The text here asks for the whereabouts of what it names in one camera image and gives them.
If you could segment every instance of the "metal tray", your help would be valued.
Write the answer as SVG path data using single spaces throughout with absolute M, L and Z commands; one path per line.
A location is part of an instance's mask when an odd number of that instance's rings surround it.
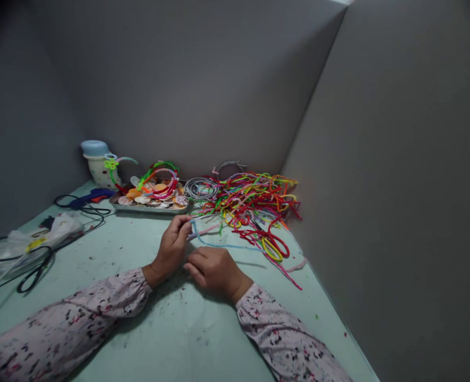
M 133 188 L 132 185 L 125 185 L 124 188 L 130 187 Z M 111 199 L 109 199 L 110 205 L 118 211 L 133 211 L 133 212 L 144 212 L 144 213 L 151 213 L 151 214 L 157 214 L 157 215 L 183 215 L 186 214 L 193 203 L 189 203 L 187 207 L 181 210 L 172 210 L 172 209 L 158 209 L 155 207 L 142 207 L 142 206 L 137 206 L 137 205 L 123 205 L 123 204 L 118 204 L 118 199 L 120 196 L 123 196 L 121 191 L 118 191 L 116 194 L 114 194 Z

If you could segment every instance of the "light green table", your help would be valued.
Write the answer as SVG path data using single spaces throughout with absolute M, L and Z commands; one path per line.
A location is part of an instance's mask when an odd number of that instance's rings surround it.
M 86 195 L 92 188 L 92 183 L 86 183 L 74 195 Z M 109 208 L 109 204 L 102 201 L 100 207 Z M 30 232 L 48 215 L 56 216 L 62 211 L 52 206 L 21 230 Z M 137 213 L 109 216 L 105 225 L 60 250 L 50 270 L 28 294 L 17 294 L 18 280 L 1 287 L 0 333 L 94 280 L 151 262 L 171 218 Z M 84 223 L 92 219 L 90 215 L 81 217 Z M 201 220 L 198 229 L 217 222 Z M 86 224 L 85 228 L 95 223 Z M 292 253 L 284 261 L 284 267 L 300 263 L 303 255 L 289 234 L 280 230 L 273 232 L 286 241 Z M 247 245 L 228 228 L 223 230 L 222 236 L 217 231 L 203 239 L 213 244 Z M 190 244 L 189 250 L 201 246 L 198 239 Z M 300 291 L 262 254 L 241 249 L 231 249 L 230 253 L 248 276 L 272 293 L 327 344 L 354 381 L 378 381 L 308 265 L 292 273 L 303 288 Z M 70 379 L 274 381 L 257 348 L 241 330 L 234 308 L 203 294 L 184 271 L 161 285 L 138 317 L 124 320 L 98 353 Z

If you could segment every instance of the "gray wall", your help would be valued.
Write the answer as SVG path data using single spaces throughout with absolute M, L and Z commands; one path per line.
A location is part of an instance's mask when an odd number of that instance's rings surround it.
M 88 179 L 85 138 L 23 7 L 0 24 L 0 236 Z
M 470 380 L 470 1 L 353 3 L 284 175 L 381 380 Z
M 88 138 L 137 159 L 139 171 L 174 160 L 182 177 L 227 159 L 280 169 L 346 9 L 326 0 L 31 3 Z

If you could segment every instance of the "floral print sleeve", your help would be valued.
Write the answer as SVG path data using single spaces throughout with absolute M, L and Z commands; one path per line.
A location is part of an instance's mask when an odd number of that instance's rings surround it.
M 96 282 L 0 335 L 0 380 L 62 380 L 120 318 L 137 315 L 151 288 L 141 268 Z
M 325 344 L 262 287 L 252 284 L 236 310 L 242 329 L 280 382 L 351 381 Z

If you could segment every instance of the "white plastic bag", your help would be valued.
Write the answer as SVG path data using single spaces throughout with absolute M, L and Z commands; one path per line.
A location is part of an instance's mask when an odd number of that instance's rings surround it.
M 82 223 L 73 217 L 70 213 L 63 213 L 56 217 L 50 231 L 43 234 L 33 233 L 26 234 L 20 231 L 12 231 L 8 235 L 8 240 L 0 242 L 0 259 L 16 257 L 26 254 L 27 252 L 41 246 L 49 246 L 55 248 L 68 236 L 83 228 Z M 24 259 L 0 262 L 0 274 L 8 270 L 14 263 L 19 262 L 6 277 L 12 277 L 27 268 L 34 265 L 35 262 L 41 260 L 48 254 L 47 248 L 34 251 L 32 254 L 25 256 Z

